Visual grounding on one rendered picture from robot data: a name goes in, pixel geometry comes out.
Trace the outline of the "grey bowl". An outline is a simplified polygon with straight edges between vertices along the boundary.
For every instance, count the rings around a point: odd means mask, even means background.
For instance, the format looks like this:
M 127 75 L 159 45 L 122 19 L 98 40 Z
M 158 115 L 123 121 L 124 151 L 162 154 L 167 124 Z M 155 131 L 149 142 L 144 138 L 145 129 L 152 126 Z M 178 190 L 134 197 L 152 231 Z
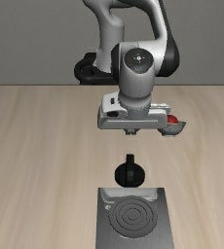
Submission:
M 186 123 L 179 121 L 177 124 L 168 123 L 165 127 L 159 128 L 158 131 L 163 136 L 176 136 L 178 135 L 185 127 Z

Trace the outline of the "round black pan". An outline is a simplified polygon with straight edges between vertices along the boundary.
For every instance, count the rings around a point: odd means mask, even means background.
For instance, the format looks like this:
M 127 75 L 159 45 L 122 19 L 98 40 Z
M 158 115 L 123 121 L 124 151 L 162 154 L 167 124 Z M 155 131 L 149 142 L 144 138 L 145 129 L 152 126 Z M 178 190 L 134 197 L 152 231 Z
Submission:
M 116 183 L 124 188 L 138 188 L 144 180 L 144 169 L 134 161 L 134 154 L 127 154 L 126 161 L 115 170 Z

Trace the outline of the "grey stove plate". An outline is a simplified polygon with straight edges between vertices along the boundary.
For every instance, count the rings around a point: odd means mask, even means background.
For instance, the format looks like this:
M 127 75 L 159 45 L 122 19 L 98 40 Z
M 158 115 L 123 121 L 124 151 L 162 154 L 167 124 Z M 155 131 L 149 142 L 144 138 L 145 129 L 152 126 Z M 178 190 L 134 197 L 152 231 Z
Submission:
M 99 188 L 95 249 L 174 249 L 164 188 Z

